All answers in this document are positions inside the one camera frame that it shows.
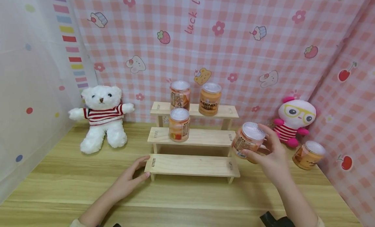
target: bear ear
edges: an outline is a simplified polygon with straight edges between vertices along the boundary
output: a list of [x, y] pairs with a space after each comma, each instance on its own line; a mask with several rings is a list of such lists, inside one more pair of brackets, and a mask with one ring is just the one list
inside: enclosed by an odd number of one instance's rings
[[84, 89], [84, 90], [82, 91], [82, 93], [81, 93], [81, 97], [82, 97], [83, 100], [85, 100], [86, 98], [89, 97], [89, 95], [90, 95], [92, 89], [93, 89], [93, 88], [89, 87], [89, 88]]

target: wooden step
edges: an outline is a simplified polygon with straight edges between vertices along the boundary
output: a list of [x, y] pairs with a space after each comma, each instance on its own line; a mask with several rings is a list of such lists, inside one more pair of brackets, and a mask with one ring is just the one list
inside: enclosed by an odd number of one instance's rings
[[150, 154], [145, 172], [183, 176], [240, 177], [237, 164], [232, 157]]
[[235, 131], [190, 129], [189, 138], [184, 142], [178, 143], [170, 139], [169, 128], [151, 127], [147, 142], [167, 145], [228, 147], [232, 144], [234, 137]]
[[[169, 116], [171, 110], [171, 103], [154, 102], [151, 108], [151, 115], [156, 116]], [[190, 116], [194, 117], [207, 117], [207, 118], [218, 118], [218, 119], [236, 119], [239, 118], [235, 106], [230, 105], [219, 105], [217, 114], [214, 116], [204, 116], [198, 111], [199, 104], [190, 104]]]

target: plastic jar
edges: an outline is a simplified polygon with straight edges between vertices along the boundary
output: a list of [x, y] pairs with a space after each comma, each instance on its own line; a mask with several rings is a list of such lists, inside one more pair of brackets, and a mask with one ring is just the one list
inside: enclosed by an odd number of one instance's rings
[[185, 108], [190, 110], [190, 84], [183, 80], [171, 84], [171, 109]]
[[306, 141], [294, 154], [293, 162], [304, 170], [311, 170], [321, 160], [326, 149], [315, 141]]
[[219, 109], [221, 86], [215, 83], [205, 83], [202, 86], [199, 99], [199, 112], [204, 116], [214, 116]]
[[175, 142], [184, 142], [188, 139], [190, 130], [190, 114], [184, 108], [171, 110], [169, 116], [169, 137]]
[[240, 158], [256, 163], [252, 159], [247, 158], [242, 153], [242, 150], [247, 149], [256, 152], [260, 145], [262, 145], [265, 137], [266, 134], [258, 127], [257, 123], [246, 122], [238, 129], [232, 141], [232, 150]]

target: hand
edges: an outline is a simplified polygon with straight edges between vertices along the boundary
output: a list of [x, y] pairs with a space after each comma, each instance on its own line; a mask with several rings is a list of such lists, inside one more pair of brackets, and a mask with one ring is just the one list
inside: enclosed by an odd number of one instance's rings
[[146, 165], [146, 161], [150, 158], [149, 155], [138, 158], [134, 163], [126, 169], [107, 190], [108, 195], [115, 201], [128, 196], [133, 190], [143, 181], [147, 180], [150, 173], [144, 173], [139, 177], [133, 179], [134, 172]]
[[258, 124], [258, 126], [266, 133], [266, 140], [264, 140], [263, 145], [271, 153], [266, 156], [259, 155], [251, 150], [242, 150], [242, 153], [255, 160], [262, 167], [264, 174], [277, 187], [284, 180], [291, 178], [286, 151], [272, 129], [262, 124]]

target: wooden tabletop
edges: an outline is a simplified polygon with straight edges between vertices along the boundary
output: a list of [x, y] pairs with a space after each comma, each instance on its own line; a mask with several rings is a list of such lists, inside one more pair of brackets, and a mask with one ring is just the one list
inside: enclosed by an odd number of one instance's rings
[[[124, 123], [128, 143], [113, 149], [104, 140], [94, 155], [79, 144], [87, 123], [77, 123], [35, 170], [0, 206], [0, 226], [66, 227], [84, 212], [138, 157], [152, 153], [147, 143], [151, 126]], [[162, 153], [222, 156], [222, 148], [169, 145]], [[304, 171], [294, 165], [294, 180], [327, 227], [361, 226], [318, 167]], [[237, 159], [240, 178], [158, 175], [118, 203], [104, 226], [264, 226], [259, 216], [270, 211], [285, 216], [276, 188], [259, 165]]]

